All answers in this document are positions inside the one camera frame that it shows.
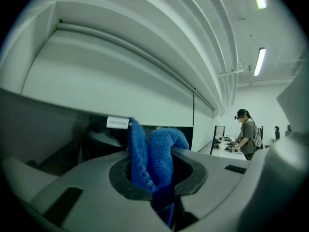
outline white table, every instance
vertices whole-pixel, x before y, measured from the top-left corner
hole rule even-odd
[[[227,145],[230,142],[226,142],[222,140],[222,142],[219,144],[219,149],[212,149],[212,156],[216,157],[224,157],[224,158],[232,158],[232,159],[239,159],[239,160],[247,160],[244,154],[236,153],[236,152],[228,152],[227,150],[224,150]]]

